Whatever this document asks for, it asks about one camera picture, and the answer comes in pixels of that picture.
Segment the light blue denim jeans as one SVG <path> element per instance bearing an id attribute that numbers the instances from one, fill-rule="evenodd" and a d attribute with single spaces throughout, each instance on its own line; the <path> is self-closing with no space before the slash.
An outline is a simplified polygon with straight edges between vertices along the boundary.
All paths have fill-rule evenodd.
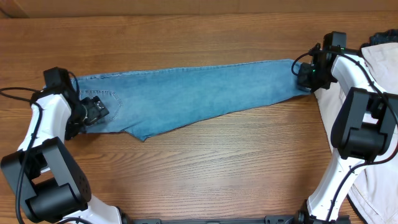
<path id="1" fill-rule="evenodd" d="M 103 73 L 78 77 L 80 98 L 98 96 L 109 113 L 88 133 L 127 132 L 141 141 L 197 121 L 306 95 L 293 61 Z"/>

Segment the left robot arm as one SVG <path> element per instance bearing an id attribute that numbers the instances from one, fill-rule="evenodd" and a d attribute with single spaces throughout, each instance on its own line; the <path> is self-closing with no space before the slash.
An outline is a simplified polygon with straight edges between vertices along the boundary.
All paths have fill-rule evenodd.
<path id="1" fill-rule="evenodd" d="M 90 184 L 65 146 L 108 115 L 99 97 L 80 99 L 76 76 L 54 67 L 45 87 L 27 100 L 32 119 L 17 151 L 1 159 L 1 171 L 15 195 L 19 223 L 130 223 L 119 208 L 92 195 Z"/>

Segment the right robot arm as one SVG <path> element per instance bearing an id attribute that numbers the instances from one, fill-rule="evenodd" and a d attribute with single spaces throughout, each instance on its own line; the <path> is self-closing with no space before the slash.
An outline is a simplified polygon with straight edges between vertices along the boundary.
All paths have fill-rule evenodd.
<path id="1" fill-rule="evenodd" d="M 359 50 L 346 46 L 346 34 L 333 31 L 308 51 L 310 63 L 292 70 L 301 90 L 316 92 L 339 83 L 346 98 L 333 123 L 331 161 L 314 193 L 291 223 L 349 223 L 339 216 L 344 198 L 358 175 L 378 165 L 397 127 L 397 95 L 388 93 L 365 68 Z"/>

